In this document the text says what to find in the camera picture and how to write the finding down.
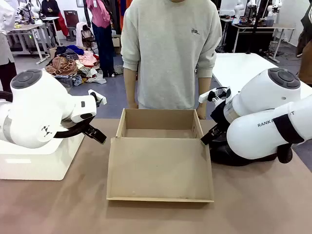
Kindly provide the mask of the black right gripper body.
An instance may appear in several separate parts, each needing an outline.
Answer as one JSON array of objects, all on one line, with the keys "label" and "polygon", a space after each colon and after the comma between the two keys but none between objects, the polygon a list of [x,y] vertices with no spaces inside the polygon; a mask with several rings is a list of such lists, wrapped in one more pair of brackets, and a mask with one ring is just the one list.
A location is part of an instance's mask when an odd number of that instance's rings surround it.
[{"label": "black right gripper body", "polygon": [[215,107],[210,115],[219,129],[228,129],[230,126],[230,123],[226,120],[224,114],[225,105],[226,101],[222,101],[218,106]]}]

